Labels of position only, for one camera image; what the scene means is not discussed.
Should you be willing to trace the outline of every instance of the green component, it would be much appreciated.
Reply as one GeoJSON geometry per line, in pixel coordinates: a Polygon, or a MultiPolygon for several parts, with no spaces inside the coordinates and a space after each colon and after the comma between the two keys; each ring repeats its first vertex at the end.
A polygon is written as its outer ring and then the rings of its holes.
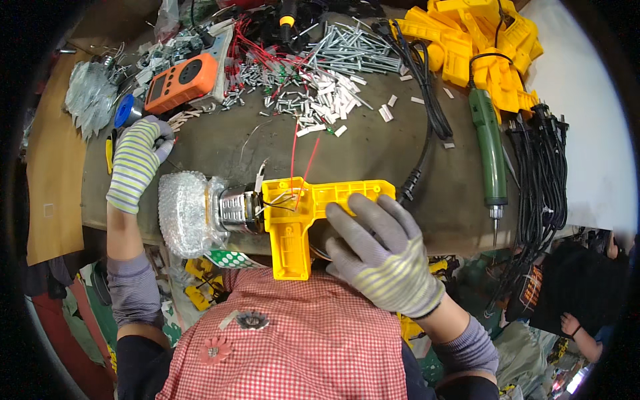
{"type": "Polygon", "coordinates": [[[476,126],[484,175],[484,204],[507,204],[507,180],[504,172],[504,156],[500,127],[493,110],[489,92],[472,88],[469,93],[471,117],[476,126]]]}

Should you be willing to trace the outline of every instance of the red gingham shirt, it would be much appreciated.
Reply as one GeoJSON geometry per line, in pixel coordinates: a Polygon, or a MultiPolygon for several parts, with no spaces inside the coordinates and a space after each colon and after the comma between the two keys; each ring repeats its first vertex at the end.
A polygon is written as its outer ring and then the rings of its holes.
{"type": "Polygon", "coordinates": [[[225,273],[228,300],[180,339],[156,399],[406,399],[400,325],[343,282],[314,273],[274,280],[270,269],[225,273]],[[220,322],[232,311],[266,313],[270,324],[241,330],[220,322]],[[205,339],[233,352],[204,365],[205,339]]]}

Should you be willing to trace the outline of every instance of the hand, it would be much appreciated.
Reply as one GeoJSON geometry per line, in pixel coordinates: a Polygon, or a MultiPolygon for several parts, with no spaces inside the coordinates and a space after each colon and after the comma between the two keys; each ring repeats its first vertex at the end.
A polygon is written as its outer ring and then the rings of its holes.
{"type": "Polygon", "coordinates": [[[575,332],[580,328],[578,319],[568,312],[560,316],[560,323],[562,324],[562,332],[565,332],[569,336],[575,335],[575,332]]]}
{"type": "Polygon", "coordinates": [[[326,249],[333,264],[327,271],[383,310],[415,319],[433,311],[445,293],[444,284],[429,272],[422,232],[411,214],[387,195],[376,204],[354,194],[348,204],[382,244],[342,207],[329,204],[326,217],[351,248],[329,239],[326,249]]]}
{"type": "Polygon", "coordinates": [[[607,257],[615,260],[618,258],[618,247],[616,243],[613,241],[613,231],[611,231],[611,235],[609,235],[609,245],[607,246],[607,257]]]}
{"type": "Polygon", "coordinates": [[[116,146],[107,201],[129,214],[138,213],[138,201],[160,164],[173,148],[175,135],[168,123],[153,115],[127,128],[116,146]]]}

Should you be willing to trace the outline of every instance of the wooden workbench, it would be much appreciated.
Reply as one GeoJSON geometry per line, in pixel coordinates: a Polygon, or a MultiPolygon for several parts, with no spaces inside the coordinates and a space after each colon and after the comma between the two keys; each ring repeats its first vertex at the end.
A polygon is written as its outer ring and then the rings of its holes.
{"type": "MultiPolygon", "coordinates": [[[[404,11],[398,10],[401,17],[404,11]]],[[[342,16],[330,20],[347,22],[342,16]]],[[[422,97],[416,80],[402,82],[397,74],[363,74],[367,86],[361,97],[375,109],[364,106],[348,116],[348,130],[340,138],[321,132],[321,139],[309,171],[310,183],[345,180],[386,179],[396,187],[403,184],[422,150],[427,116],[422,104],[410,101],[411,96],[422,97]],[[392,113],[394,120],[385,123],[378,113],[381,104],[392,94],[398,100],[392,113]]],[[[442,89],[442,80],[435,81],[435,90],[442,109],[453,129],[455,148],[444,149],[435,138],[431,157],[422,182],[414,192],[415,200],[408,206],[424,232],[429,254],[471,255],[493,246],[493,225],[489,211],[483,204],[483,175],[476,131],[471,121],[467,90],[447,84],[454,98],[442,89]]],[[[269,158],[265,179],[288,177],[291,168],[291,148],[294,120],[289,115],[273,118],[259,116],[263,111],[258,91],[245,95],[246,105],[229,111],[192,118],[180,128],[179,140],[168,160],[140,200],[138,223],[146,243],[161,243],[157,218],[157,184],[160,175],[182,170],[196,170],[207,176],[227,178],[231,184],[253,182],[261,162],[269,158]],[[249,138],[254,127],[273,120],[249,138]]],[[[109,188],[104,141],[111,126],[97,139],[92,139],[86,152],[82,190],[83,224],[106,228],[105,194],[109,188]]],[[[316,142],[317,133],[298,140],[295,176],[305,173],[307,162],[316,142]]],[[[500,222],[499,247],[508,246],[515,232],[518,191],[510,175],[507,176],[509,201],[500,222]]],[[[310,229],[310,240],[324,248],[326,221],[318,221],[310,229]]],[[[230,250],[254,254],[270,254],[269,236],[232,235],[230,250]]]]}

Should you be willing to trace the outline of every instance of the person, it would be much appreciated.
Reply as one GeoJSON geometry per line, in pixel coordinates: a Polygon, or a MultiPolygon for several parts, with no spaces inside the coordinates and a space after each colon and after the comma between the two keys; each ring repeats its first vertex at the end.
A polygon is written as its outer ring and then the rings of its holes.
{"type": "Polygon", "coordinates": [[[327,206],[341,236],[326,244],[330,274],[298,282],[274,280],[268,269],[227,270],[227,300],[170,349],[136,213],[172,139],[155,117],[128,128],[107,193],[120,400],[498,398],[498,354],[489,336],[429,273],[420,228],[388,196],[377,203],[349,198],[367,228],[339,205],[327,206]],[[435,388],[427,387],[392,312],[412,318],[432,340],[445,369],[435,388]]]}
{"type": "Polygon", "coordinates": [[[578,349],[589,362],[598,362],[602,351],[608,345],[613,334],[613,325],[605,325],[598,330],[594,337],[587,333],[580,325],[580,321],[573,315],[565,312],[561,317],[562,332],[571,336],[578,345],[578,349]]]}

